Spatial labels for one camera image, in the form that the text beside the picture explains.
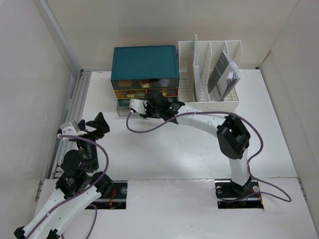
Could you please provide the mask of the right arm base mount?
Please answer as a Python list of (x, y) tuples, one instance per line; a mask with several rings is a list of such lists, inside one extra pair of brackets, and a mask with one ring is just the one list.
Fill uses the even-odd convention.
[(257, 180), (240, 186), (230, 179), (215, 180), (215, 194), (218, 209), (263, 209), (263, 201)]

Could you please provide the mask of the clear mesh document pouch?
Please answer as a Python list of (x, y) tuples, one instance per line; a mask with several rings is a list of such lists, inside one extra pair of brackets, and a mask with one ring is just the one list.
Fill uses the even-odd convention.
[(199, 62), (199, 48), (198, 48), (198, 38), (197, 34), (193, 41), (193, 90), (194, 90), (194, 100), (200, 102), (200, 89), (201, 89), (201, 79), (200, 79), (200, 62)]

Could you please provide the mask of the grey Canon setup guide booklet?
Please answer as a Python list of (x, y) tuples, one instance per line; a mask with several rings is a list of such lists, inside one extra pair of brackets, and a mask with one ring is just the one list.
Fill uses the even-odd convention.
[(241, 78), (239, 68), (230, 56), (222, 51), (208, 78), (207, 92), (211, 102), (221, 102)]

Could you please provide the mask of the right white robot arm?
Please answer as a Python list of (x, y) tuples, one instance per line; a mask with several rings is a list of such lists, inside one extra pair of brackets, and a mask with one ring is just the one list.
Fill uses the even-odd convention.
[(221, 117), (221, 112), (205, 114), (183, 102), (170, 102), (159, 90), (148, 93), (132, 107), (144, 118), (170, 120), (215, 136), (221, 152), (229, 159), (232, 193), (238, 198), (246, 195), (251, 182), (247, 166), (251, 136), (240, 118), (230, 114)]

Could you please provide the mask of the clear jar of paper clips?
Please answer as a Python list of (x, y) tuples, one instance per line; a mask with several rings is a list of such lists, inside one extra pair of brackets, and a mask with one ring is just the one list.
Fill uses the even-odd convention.
[(169, 87), (171, 85), (171, 78), (162, 78), (159, 80), (159, 85), (161, 87)]

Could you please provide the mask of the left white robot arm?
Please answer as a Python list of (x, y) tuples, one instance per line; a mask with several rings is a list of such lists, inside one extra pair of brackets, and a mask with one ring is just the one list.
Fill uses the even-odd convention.
[(17, 239), (59, 239), (91, 203), (110, 195), (113, 181), (105, 171), (98, 171), (97, 150), (106, 151), (96, 142), (109, 131), (102, 113), (91, 121), (72, 120), (60, 126), (57, 137), (75, 142), (77, 149), (65, 153), (63, 173), (49, 199), (29, 224), (14, 231)]

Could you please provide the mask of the teal desktop drawer cabinet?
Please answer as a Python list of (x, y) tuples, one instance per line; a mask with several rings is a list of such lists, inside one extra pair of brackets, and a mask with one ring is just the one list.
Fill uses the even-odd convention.
[[(171, 78), (169, 87), (161, 87), (159, 80)], [(117, 98), (117, 113), (126, 117), (130, 99), (142, 100), (148, 93), (160, 91), (170, 102), (177, 100), (179, 64), (175, 45), (115, 47), (111, 84)], [(120, 89), (118, 81), (132, 80), (130, 89)]]

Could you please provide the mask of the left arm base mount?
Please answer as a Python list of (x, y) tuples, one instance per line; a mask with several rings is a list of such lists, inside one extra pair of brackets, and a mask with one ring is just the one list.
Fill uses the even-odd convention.
[(114, 181), (111, 192), (91, 204), (98, 210), (123, 210), (127, 205), (127, 193), (127, 181)]

